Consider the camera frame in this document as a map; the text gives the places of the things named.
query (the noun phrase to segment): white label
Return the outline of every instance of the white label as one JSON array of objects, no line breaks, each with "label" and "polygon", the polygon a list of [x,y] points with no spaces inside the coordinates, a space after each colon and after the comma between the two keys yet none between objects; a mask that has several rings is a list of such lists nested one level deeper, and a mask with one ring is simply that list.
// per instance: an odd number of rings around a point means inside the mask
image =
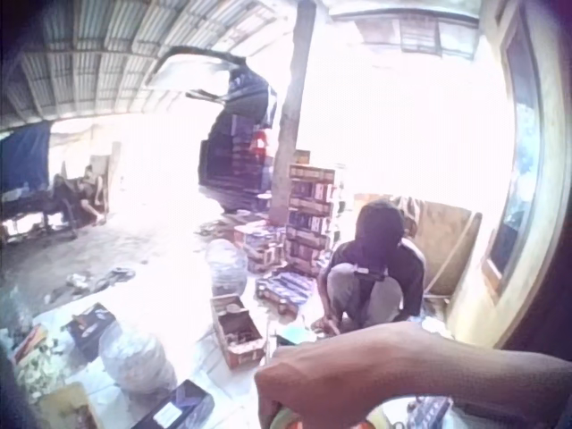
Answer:
[{"label": "white label", "polygon": [[165,429],[171,426],[175,420],[177,420],[182,414],[178,408],[176,408],[171,402],[167,402],[161,410],[153,416],[153,420],[156,421],[158,425],[164,427]]}]

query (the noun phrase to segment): roof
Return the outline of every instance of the roof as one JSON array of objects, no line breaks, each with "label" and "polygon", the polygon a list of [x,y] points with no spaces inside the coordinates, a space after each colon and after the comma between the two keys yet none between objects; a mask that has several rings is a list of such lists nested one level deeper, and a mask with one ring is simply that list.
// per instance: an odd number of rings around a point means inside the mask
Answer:
[{"label": "roof", "polygon": [[54,2],[8,65],[0,130],[168,109],[180,92],[147,90],[144,84],[172,46],[234,52],[252,35],[285,20],[259,0]]}]

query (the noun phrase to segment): wooden box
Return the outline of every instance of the wooden box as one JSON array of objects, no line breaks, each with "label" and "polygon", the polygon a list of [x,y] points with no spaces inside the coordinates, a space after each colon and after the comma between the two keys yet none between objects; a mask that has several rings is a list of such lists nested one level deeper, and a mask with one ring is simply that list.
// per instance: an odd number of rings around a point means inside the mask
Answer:
[{"label": "wooden box", "polygon": [[213,325],[224,359],[230,369],[265,356],[266,339],[235,294],[211,298]]}]

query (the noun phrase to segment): clear plastic bag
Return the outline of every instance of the clear plastic bag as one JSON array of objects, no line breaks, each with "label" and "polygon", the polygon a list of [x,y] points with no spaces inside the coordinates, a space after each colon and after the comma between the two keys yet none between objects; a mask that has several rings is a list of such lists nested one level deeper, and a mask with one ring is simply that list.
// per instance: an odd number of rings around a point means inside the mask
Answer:
[{"label": "clear plastic bag", "polygon": [[248,280],[248,259],[244,251],[228,240],[213,240],[206,248],[205,258],[211,272],[213,296],[242,295]]},{"label": "clear plastic bag", "polygon": [[109,326],[99,339],[99,356],[107,373],[125,391],[153,394],[176,385],[163,344],[133,327]]}]

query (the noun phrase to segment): blue cloth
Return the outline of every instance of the blue cloth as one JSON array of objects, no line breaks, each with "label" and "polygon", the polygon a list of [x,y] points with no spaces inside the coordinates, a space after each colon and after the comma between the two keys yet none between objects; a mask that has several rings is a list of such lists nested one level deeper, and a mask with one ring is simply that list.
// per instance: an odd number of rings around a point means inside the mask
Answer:
[{"label": "blue cloth", "polygon": [[49,185],[48,152],[51,122],[40,122],[16,130],[0,141],[0,190],[46,189]]}]

